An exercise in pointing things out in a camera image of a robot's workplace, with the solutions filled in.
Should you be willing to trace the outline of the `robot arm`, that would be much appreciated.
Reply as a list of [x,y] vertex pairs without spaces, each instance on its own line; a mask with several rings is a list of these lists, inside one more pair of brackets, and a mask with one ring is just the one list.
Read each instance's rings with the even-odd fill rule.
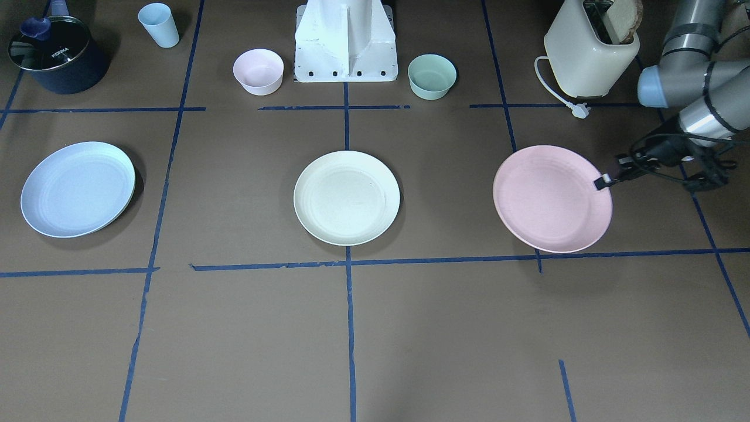
[[681,179],[689,192],[728,184],[734,161],[722,154],[736,146],[734,136],[748,129],[748,60],[715,61],[721,46],[723,1],[682,1],[663,42],[659,64],[644,69],[637,93],[646,107],[680,107],[680,112],[616,156],[612,174],[597,190],[643,175],[659,176],[664,166],[691,159],[699,171]]

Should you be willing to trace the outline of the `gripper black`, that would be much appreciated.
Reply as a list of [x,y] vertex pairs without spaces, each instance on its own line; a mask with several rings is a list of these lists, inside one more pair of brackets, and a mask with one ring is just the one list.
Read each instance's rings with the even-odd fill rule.
[[[677,166],[688,156],[695,156],[701,149],[686,135],[648,135],[633,142],[624,154],[616,156],[616,176],[661,176],[663,166]],[[615,184],[608,173],[595,179],[596,190],[604,190]]]

